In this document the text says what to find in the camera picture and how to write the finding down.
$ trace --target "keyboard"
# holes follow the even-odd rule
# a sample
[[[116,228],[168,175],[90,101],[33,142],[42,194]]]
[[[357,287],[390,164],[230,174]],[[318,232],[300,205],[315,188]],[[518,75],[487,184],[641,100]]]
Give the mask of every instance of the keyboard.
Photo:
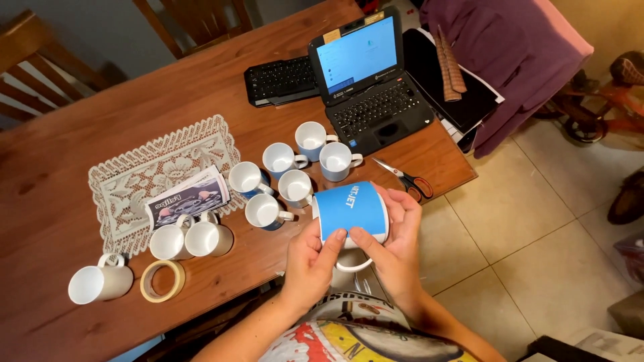
[[[421,103],[421,99],[407,85],[399,82],[371,97],[335,112],[340,130],[348,138],[358,136]]]
[[[252,66],[244,72],[248,101],[256,107],[319,95],[308,55]]]

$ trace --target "wooden chair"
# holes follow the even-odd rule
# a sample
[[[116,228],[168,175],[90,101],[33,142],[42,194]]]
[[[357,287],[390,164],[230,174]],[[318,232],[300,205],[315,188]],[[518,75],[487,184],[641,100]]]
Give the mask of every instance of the wooden chair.
[[[147,0],[133,0],[156,34],[177,59],[222,43],[232,37],[252,30],[243,0],[231,0],[240,25],[229,28],[222,0],[160,0],[168,14],[194,41],[196,46],[182,50],[175,38],[167,31]]]
[[[61,46],[53,38],[49,28],[31,10],[25,10],[0,28],[0,93],[40,113],[55,109],[42,99],[48,100],[57,107],[70,103],[66,97],[18,65],[26,61],[64,92],[69,99],[82,99],[83,95],[45,59],[94,91],[104,90],[110,86],[103,77]],[[3,73],[15,77],[40,97],[6,83],[2,77]],[[22,122],[38,116],[3,102],[0,102],[0,114]]]

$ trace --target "purple cloth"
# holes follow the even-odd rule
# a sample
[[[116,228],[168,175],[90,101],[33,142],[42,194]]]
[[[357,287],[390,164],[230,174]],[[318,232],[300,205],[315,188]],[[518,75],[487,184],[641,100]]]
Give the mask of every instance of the purple cloth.
[[[440,25],[459,64],[506,99],[479,126],[476,158],[489,155],[593,51],[548,0],[425,0],[420,18],[432,34]]]

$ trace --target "brown cloth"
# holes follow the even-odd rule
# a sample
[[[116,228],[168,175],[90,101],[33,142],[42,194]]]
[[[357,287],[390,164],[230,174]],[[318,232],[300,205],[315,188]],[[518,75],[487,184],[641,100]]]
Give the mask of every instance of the brown cloth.
[[[451,51],[451,45],[447,42],[440,26],[438,27],[438,34],[434,35],[434,41],[436,42],[436,53],[439,57],[445,101],[460,100],[460,94],[468,89],[465,87],[463,76],[460,74],[459,64]]]

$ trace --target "sticker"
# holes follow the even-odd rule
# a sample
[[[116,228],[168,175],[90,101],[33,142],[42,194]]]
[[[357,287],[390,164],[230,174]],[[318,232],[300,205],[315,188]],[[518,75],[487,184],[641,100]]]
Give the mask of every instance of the sticker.
[[[370,17],[365,17],[365,26],[375,23],[378,20],[384,19],[384,12],[379,12],[374,15],[371,15]]]
[[[325,44],[331,43],[334,40],[338,40],[340,39],[340,29],[332,30],[325,35],[322,35],[322,38],[324,38]]]

